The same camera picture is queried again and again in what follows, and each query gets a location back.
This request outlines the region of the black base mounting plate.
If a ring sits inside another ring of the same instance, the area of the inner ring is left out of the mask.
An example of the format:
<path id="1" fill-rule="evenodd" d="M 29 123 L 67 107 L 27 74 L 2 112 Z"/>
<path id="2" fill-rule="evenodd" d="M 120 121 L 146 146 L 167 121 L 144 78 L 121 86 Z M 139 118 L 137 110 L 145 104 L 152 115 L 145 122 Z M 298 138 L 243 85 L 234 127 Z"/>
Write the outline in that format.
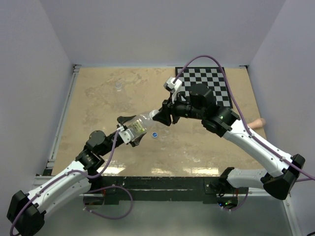
<path id="1" fill-rule="evenodd" d="M 218 199 L 238 193 L 246 194 L 247 188 L 236 190 L 223 187 L 218 177 L 123 177 L 102 176 L 92 181 L 90 191 L 101 197 L 105 205 L 117 205 L 119 201 L 152 202 L 202 202 L 216 204 Z"/>

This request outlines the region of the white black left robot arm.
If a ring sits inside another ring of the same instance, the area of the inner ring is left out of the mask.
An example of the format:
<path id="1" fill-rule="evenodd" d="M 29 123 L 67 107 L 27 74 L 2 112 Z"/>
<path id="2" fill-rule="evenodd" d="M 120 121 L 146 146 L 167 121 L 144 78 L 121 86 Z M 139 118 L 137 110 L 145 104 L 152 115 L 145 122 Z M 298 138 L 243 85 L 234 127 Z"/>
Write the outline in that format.
<path id="1" fill-rule="evenodd" d="M 118 117 L 115 132 L 106 135 L 96 130 L 89 135 L 83 150 L 59 174 L 25 193 L 16 192 L 10 201 L 7 219 L 11 236 L 33 236 L 44 225 L 45 216 L 71 198 L 102 187 L 101 175 L 109 166 L 115 148 L 135 147 L 148 132 L 152 119 L 147 115 Z"/>

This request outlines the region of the aluminium frame rail front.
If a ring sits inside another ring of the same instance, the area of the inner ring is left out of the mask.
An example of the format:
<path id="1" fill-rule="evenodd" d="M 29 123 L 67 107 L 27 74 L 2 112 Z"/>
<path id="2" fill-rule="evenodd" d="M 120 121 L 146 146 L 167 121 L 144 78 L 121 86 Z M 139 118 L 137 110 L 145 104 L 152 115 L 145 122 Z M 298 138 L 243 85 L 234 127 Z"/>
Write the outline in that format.
<path id="1" fill-rule="evenodd" d="M 219 177 L 120 177 L 102 176 L 96 180 L 72 184 L 68 192 L 87 186 L 100 194 L 102 187 L 121 186 L 127 189 L 135 201 L 212 201 L 216 197 L 228 197 L 235 188 L 224 187 Z"/>

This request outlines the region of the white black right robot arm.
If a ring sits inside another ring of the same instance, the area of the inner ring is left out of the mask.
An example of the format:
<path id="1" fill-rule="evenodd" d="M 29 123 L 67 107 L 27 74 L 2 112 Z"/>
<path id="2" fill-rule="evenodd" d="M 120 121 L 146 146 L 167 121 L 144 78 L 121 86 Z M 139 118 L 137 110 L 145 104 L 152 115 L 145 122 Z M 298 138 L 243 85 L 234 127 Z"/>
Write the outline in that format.
<path id="1" fill-rule="evenodd" d="M 270 144 L 243 124 L 233 110 L 217 105 L 213 92 L 204 84 L 193 85 L 188 98 L 180 94 L 180 85 L 173 82 L 165 83 L 164 88 L 170 97 L 154 115 L 155 121 L 170 126 L 179 118 L 198 119 L 206 130 L 237 145 L 263 166 L 261 170 L 227 168 L 219 177 L 222 192 L 259 188 L 276 199 L 287 198 L 305 164 L 303 156 L 291 155 Z"/>

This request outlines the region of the white bottle cap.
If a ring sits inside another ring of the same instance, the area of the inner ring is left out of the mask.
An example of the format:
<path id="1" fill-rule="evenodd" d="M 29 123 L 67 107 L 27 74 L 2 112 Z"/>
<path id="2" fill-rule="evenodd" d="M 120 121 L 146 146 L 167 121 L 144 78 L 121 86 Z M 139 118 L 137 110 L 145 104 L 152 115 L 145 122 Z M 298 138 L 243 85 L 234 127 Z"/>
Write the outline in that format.
<path id="1" fill-rule="evenodd" d="M 150 112 L 150 117 L 151 118 L 153 118 L 156 114 L 158 114 L 159 113 L 159 110 L 152 110 L 151 112 Z"/>

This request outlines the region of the aluminium frame rail left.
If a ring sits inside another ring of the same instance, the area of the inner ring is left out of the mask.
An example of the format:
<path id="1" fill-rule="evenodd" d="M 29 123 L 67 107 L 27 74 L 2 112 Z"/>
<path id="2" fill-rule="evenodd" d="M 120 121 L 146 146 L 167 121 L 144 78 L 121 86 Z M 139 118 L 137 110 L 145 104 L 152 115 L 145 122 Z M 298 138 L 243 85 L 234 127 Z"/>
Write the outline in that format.
<path id="1" fill-rule="evenodd" d="M 57 130 L 56 130 L 55 137 L 53 140 L 52 148 L 50 150 L 45 169 L 52 170 L 53 166 L 55 164 L 58 148 L 59 148 L 60 141 L 62 138 L 63 126 L 64 126 L 64 123 L 66 120 L 68 107 L 69 107 L 70 102 L 71 102 L 73 90 L 74 90 L 75 83 L 76 83 L 76 80 L 77 80 L 77 77 L 78 77 L 78 74 L 79 74 L 81 67 L 82 67 L 82 65 L 80 65 L 80 64 L 74 64 L 73 65 L 73 68 L 72 68 L 73 71 L 72 71 L 72 77 L 71 77 L 70 84 L 69 84 L 69 89 L 68 89 L 68 92 L 67 92 L 66 97 L 65 97 L 62 113 L 61 113 L 61 116 L 59 119 L 59 123 L 57 126 Z"/>

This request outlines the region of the clear square plastic bottle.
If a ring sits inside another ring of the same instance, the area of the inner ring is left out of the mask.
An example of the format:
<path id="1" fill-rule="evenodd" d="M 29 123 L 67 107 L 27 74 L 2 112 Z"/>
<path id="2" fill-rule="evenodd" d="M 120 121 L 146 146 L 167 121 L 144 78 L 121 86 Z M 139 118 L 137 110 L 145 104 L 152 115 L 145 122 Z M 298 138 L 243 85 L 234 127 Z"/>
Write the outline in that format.
<path id="1" fill-rule="evenodd" d="M 142 134 L 146 134 L 151 128 L 155 126 L 156 122 L 153 120 L 153 118 L 150 117 L 150 112 L 137 115 L 133 119 L 130 126 L 127 127 L 132 131 L 135 138 L 139 137 Z"/>

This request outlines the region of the pink wooden pin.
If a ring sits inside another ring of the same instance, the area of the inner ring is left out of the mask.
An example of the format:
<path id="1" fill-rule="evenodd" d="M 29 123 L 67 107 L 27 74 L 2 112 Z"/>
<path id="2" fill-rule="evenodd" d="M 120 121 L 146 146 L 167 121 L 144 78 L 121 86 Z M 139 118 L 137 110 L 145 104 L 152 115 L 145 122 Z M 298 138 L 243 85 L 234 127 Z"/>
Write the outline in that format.
<path id="1" fill-rule="evenodd" d="M 258 118 L 250 123 L 247 126 L 251 129 L 259 129 L 262 128 L 266 124 L 266 120 L 263 118 Z"/>

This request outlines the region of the black white checkerboard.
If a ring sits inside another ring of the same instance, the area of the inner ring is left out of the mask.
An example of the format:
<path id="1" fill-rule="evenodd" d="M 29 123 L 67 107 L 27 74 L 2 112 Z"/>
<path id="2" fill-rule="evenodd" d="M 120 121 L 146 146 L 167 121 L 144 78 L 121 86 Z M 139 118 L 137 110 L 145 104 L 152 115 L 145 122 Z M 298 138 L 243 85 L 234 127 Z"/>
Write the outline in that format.
<path id="1" fill-rule="evenodd" d="M 230 93 L 218 67 L 187 67 L 180 74 L 179 80 L 182 82 L 180 93 L 188 100 L 191 87 L 204 84 L 213 92 L 219 106 L 233 108 Z"/>

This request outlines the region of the aluminium frame rail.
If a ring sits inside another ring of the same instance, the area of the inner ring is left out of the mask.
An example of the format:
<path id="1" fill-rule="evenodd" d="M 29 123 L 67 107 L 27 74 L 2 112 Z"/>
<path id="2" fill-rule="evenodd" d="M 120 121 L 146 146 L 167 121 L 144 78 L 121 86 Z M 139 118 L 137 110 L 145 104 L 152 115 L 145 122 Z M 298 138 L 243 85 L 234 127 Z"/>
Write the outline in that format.
<path id="1" fill-rule="evenodd" d="M 120 177 L 102 176 L 96 180 L 72 184 L 68 192 L 87 186 L 100 194 L 102 187 L 121 186 L 127 189 L 135 201 L 212 201 L 216 197 L 228 197 L 235 188 L 224 187 L 219 177 Z"/>
<path id="2" fill-rule="evenodd" d="M 73 90 L 74 90 L 75 83 L 76 83 L 76 80 L 77 80 L 77 77 L 78 77 L 78 74 L 79 74 L 81 67 L 82 67 L 82 65 L 80 65 L 80 64 L 74 64 L 73 65 L 73 68 L 72 68 L 73 71 L 72 71 L 72 77 L 71 77 L 70 84 L 69 84 L 69 89 L 68 89 L 68 92 L 67 92 L 66 97 L 65 97 L 62 113 L 61 113 L 61 116 L 59 119 L 59 123 L 57 126 L 57 130 L 56 130 L 55 137 L 53 140 L 52 148 L 50 150 L 45 169 L 52 170 L 53 166 L 55 164 L 58 148 L 59 148 L 60 141 L 62 138 L 63 126 L 64 126 L 64 123 L 66 120 L 68 107 L 69 107 L 70 102 L 71 102 Z"/>

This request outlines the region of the clear round plastic bottle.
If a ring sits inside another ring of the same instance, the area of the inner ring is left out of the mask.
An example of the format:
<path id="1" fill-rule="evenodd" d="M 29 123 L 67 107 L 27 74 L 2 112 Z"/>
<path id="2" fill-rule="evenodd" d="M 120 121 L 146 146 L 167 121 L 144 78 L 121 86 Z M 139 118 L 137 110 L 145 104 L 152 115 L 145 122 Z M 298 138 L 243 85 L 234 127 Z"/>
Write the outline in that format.
<path id="1" fill-rule="evenodd" d="M 115 83 L 115 89 L 117 92 L 123 91 L 123 85 L 121 83 Z"/>

